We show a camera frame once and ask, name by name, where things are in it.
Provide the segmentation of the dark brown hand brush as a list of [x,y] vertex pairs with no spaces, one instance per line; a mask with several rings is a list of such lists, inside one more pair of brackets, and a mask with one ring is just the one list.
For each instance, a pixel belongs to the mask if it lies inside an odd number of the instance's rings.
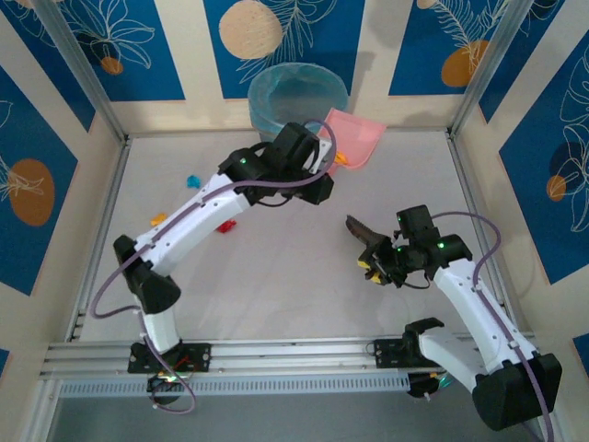
[[374,232],[352,215],[346,215],[345,226],[349,232],[364,244],[364,253],[373,255],[379,251],[387,251],[392,248],[390,237]]

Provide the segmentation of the pink plastic dustpan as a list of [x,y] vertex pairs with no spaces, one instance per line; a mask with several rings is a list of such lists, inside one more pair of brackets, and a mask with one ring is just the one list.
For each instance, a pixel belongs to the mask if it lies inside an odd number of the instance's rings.
[[337,152],[347,158],[347,166],[335,163],[329,169],[333,176],[338,169],[357,170],[366,165],[383,136],[386,126],[365,118],[332,108],[324,122],[332,129],[337,142]]

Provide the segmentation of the bin with blue liner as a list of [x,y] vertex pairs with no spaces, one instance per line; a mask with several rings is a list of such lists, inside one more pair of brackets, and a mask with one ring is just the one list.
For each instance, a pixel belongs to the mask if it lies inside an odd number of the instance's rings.
[[346,111],[348,104],[343,80],[318,64],[271,66],[248,88],[250,122],[263,142],[274,140],[289,122],[324,120],[333,109]]

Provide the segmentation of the small black controller board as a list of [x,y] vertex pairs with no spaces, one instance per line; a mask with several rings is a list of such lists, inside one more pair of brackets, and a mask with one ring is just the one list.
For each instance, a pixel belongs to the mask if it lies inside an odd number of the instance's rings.
[[430,401],[443,389],[449,387],[454,378],[446,371],[409,373],[408,394],[415,399]]
[[172,374],[160,371],[147,380],[146,392],[155,408],[167,407],[182,397],[185,387],[182,380],[188,381],[187,373]]

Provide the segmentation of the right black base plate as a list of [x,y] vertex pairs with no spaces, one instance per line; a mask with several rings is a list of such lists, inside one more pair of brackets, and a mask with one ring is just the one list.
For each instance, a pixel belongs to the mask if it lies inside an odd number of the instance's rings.
[[441,368],[433,360],[424,357],[414,341],[403,339],[374,340],[377,368]]

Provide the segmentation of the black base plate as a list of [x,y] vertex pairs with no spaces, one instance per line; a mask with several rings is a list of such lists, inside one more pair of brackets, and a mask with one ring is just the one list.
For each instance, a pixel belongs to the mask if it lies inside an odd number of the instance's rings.
[[[212,346],[209,343],[183,343],[160,356],[177,372],[208,372]],[[145,343],[134,343],[128,360],[130,374],[156,374],[165,370]]]
[[441,368],[433,360],[424,357],[414,341],[403,339],[374,340],[377,368]]

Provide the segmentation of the aluminium side rail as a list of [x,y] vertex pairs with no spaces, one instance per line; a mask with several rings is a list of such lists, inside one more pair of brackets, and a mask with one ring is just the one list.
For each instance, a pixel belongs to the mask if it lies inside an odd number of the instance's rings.
[[98,227],[96,235],[92,242],[87,265],[82,273],[81,282],[77,288],[75,295],[75,302],[73,304],[72,312],[69,317],[67,327],[64,332],[64,342],[72,341],[77,318],[82,310],[86,310],[92,296],[92,290],[97,278],[98,267],[102,252],[106,243],[110,222],[113,216],[114,207],[119,195],[121,183],[130,155],[132,141],[127,137],[121,147],[120,153],[117,155],[115,169],[109,181],[108,191],[101,206],[100,217],[98,219]]
[[[492,216],[484,202],[478,176],[472,162],[468,158],[466,148],[463,146],[462,142],[452,138],[450,134],[446,135],[446,139],[469,212],[484,216],[491,220]],[[482,254],[488,253],[495,243],[496,235],[491,227],[489,227],[484,221],[475,218],[472,220],[472,223],[476,232],[480,252]],[[500,257],[498,253],[494,253],[483,263],[483,269],[483,273],[485,274],[484,280],[492,293],[496,296],[498,302],[506,312],[506,315],[515,325],[522,329],[524,333],[530,332],[531,329],[529,328],[529,324],[521,310],[519,301],[513,297],[514,287],[509,281],[504,259]]]

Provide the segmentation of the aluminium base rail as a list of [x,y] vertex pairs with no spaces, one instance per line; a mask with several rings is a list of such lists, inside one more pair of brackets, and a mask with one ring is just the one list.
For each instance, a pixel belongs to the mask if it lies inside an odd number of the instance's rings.
[[[298,340],[210,340],[201,357],[209,376],[315,375],[376,372],[373,337]],[[130,342],[51,343],[42,379],[129,378]]]

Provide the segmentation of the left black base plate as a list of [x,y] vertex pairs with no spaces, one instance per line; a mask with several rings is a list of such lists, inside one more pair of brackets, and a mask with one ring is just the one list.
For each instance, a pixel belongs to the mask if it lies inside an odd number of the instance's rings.
[[[209,343],[183,343],[160,356],[177,372],[208,372],[212,346]],[[165,370],[145,343],[134,343],[128,360],[130,374],[156,374]]]

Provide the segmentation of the aluminium frame post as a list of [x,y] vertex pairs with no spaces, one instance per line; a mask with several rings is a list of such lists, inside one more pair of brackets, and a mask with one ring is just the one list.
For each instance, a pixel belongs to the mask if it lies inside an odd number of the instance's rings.
[[470,113],[478,105],[533,3],[534,0],[509,0],[507,3],[505,14],[499,21],[450,122],[448,128],[450,141],[455,142],[464,129]]
[[30,1],[40,22],[93,108],[101,116],[113,138],[121,146],[126,146],[127,133],[124,132],[103,86],[58,6],[52,0]]

